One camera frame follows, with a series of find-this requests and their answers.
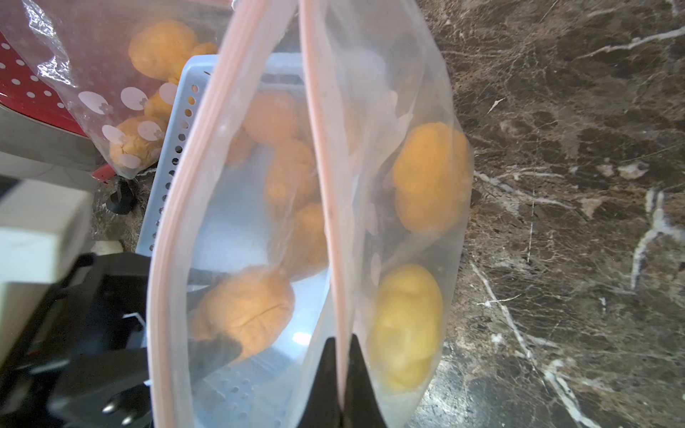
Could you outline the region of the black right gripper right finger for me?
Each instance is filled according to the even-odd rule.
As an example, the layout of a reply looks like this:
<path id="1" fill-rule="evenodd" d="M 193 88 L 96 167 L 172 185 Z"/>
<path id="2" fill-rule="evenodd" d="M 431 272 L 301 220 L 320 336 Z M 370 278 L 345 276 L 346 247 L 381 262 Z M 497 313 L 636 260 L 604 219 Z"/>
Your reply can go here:
<path id="1" fill-rule="evenodd" d="M 349 351 L 342 427 L 387 428 L 376 400 L 357 335 L 352 336 Z"/>

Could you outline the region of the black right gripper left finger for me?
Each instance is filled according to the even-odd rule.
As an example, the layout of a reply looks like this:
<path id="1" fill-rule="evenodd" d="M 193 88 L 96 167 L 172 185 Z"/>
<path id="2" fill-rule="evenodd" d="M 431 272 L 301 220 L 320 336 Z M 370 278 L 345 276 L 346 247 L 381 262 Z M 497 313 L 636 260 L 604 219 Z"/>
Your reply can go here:
<path id="1" fill-rule="evenodd" d="M 335 338 L 328 338 L 298 428 L 337 428 L 341 425 L 335 351 Z"/>

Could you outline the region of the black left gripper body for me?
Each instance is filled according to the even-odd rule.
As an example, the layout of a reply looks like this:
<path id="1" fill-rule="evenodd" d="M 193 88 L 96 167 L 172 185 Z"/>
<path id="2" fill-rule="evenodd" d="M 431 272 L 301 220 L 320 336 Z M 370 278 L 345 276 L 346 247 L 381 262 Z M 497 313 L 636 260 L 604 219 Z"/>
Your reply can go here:
<path id="1" fill-rule="evenodd" d="M 150 258 L 83 254 L 51 285 L 1 367 L 3 427 L 150 427 Z"/>

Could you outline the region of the clear zipper bag pink strip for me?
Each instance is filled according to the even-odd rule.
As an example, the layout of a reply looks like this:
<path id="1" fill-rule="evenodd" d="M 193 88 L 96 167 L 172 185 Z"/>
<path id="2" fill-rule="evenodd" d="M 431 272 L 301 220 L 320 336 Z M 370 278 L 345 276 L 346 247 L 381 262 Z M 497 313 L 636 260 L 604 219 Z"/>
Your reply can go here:
<path id="1" fill-rule="evenodd" d="M 183 69 L 147 296 L 158 427 L 403 427 L 472 148 L 414 1 L 245 1 Z"/>
<path id="2" fill-rule="evenodd" d="M 180 21 L 199 39 L 191 58 L 214 54 L 234 6 L 231 1 L 5 1 L 1 37 L 57 92 L 116 175 L 133 178 L 144 169 L 113 163 L 103 126 L 151 116 L 168 128 L 178 84 L 134 68 L 128 57 L 132 37 L 158 21 Z"/>

